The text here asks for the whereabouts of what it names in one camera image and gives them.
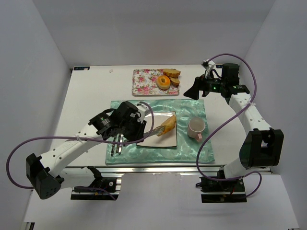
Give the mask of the metal serving tongs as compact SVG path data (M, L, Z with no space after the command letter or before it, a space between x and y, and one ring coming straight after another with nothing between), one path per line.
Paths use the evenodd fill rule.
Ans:
M148 132L144 133L143 137L147 138L147 137L151 137L151 136L161 136L161 135L163 135L164 131L165 131L165 126L158 126L158 127L154 128L152 131L148 131Z

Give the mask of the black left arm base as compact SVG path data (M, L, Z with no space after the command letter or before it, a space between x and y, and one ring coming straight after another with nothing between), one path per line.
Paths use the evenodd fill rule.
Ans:
M94 180L88 186L80 185L74 187L71 193L71 200L110 200L116 201L117 178L103 177L94 166L88 166L87 169L92 172Z

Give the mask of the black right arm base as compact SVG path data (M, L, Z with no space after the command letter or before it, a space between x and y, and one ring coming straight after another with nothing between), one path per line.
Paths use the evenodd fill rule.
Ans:
M195 185L201 190L202 203L245 203L245 186L242 179L234 181L213 181L201 177Z

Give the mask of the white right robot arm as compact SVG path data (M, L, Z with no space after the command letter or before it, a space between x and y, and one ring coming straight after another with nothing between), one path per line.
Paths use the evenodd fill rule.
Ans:
M239 83L238 64L222 64L222 73L219 77L214 77L216 70L212 61L205 61L202 65L206 69L205 73L195 78L192 87L184 96L197 100L199 92L203 92L203 97L211 92L219 93L238 115L247 135L240 148L239 157L223 166L218 178L241 177L255 169L278 165L284 134L265 121L252 102L247 86Z

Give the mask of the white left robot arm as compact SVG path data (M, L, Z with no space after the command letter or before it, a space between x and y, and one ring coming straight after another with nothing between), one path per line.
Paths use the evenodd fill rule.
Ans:
M146 103L134 105L122 102L117 109L107 109L86 124L74 137L66 138L60 146L36 156L26 158L26 176L41 199L52 197L62 188L98 188L103 177L94 166L68 170L66 167L94 146L122 134L135 142L143 139L146 121L151 112Z

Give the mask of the long yellow bread loaf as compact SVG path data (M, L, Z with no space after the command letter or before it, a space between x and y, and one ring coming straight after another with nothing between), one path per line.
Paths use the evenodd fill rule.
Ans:
M172 129L175 128L176 123L177 123L177 118L175 115L172 115L161 124L161 130L158 132L157 136L161 136L170 132Z

